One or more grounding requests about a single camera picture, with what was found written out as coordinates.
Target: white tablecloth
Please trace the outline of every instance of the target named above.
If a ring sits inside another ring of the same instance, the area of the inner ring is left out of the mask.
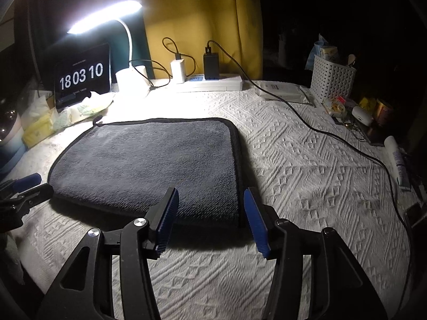
[[[312,126],[337,133],[389,165],[383,148],[371,147],[344,127],[332,125],[321,109],[294,107]],[[157,90],[131,101],[118,97],[103,122],[206,117],[229,119],[237,126],[245,145],[244,168],[253,170],[263,200],[279,216],[304,229],[331,226],[338,231],[393,315],[409,251],[380,166],[332,138],[313,133],[284,103],[265,101],[253,89],[180,94]],[[38,172],[46,181],[56,157],[91,125],[83,122],[42,141],[25,153],[8,178]],[[413,193],[398,197],[401,208],[416,201]],[[24,226],[13,232],[21,260],[46,292],[91,225],[55,211],[49,202],[31,209],[23,221]],[[197,229],[176,234],[161,258],[149,262],[162,319],[260,319],[274,262],[264,260],[255,244],[239,232],[221,234],[214,240]],[[309,276],[305,260],[300,316],[308,314]],[[116,317],[123,319],[117,263],[113,284]]]

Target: white power strip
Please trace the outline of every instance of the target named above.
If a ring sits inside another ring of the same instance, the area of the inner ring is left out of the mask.
[[[204,74],[189,76],[184,83],[174,84],[173,79],[170,84],[156,90],[167,89],[174,93],[192,93],[194,91],[242,91],[242,77],[238,74],[220,74],[219,80],[206,80]],[[164,85],[168,79],[152,80],[155,86]]]

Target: plastic storage basket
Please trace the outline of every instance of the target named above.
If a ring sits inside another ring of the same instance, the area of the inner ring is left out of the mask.
[[[347,98],[351,93],[356,69],[332,63],[315,55],[310,91],[321,103],[326,98],[341,95]]]

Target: microfiber cloth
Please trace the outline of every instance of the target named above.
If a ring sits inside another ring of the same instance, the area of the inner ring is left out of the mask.
[[[48,182],[57,198],[135,217],[174,186],[177,223],[242,224],[238,130],[221,118],[94,123],[54,162]]]

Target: desk lamp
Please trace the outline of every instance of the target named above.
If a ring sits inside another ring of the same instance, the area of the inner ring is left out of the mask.
[[[110,20],[117,20],[125,28],[129,40],[129,68],[120,70],[116,73],[119,91],[126,91],[127,94],[129,94],[129,91],[140,94],[140,88],[143,87],[146,88],[146,90],[143,90],[146,95],[148,94],[149,84],[132,66],[132,36],[128,26],[120,19],[125,15],[137,12],[140,8],[142,8],[141,4],[136,1],[128,0],[118,2],[89,14],[86,18],[75,23],[68,33],[81,34]],[[137,70],[147,76],[145,66],[137,66]]]

